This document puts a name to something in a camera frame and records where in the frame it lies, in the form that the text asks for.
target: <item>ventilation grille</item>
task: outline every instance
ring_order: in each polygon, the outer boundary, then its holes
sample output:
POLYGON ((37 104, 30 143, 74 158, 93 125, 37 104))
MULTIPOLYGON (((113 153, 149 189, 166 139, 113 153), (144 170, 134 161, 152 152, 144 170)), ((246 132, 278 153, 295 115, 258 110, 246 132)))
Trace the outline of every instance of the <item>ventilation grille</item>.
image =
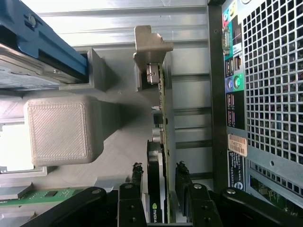
POLYGON ((303 165, 303 1, 243 21, 248 144, 303 165))
POLYGON ((269 178, 270 180, 280 184, 281 186, 287 188, 288 190, 291 190, 295 194, 303 197, 303 188, 293 184, 292 182, 286 180, 285 178, 283 178, 277 174, 274 174, 273 172, 255 164, 253 162, 250 162, 250 167, 251 167, 251 169, 259 172, 260 174, 264 175, 265 177, 269 178))

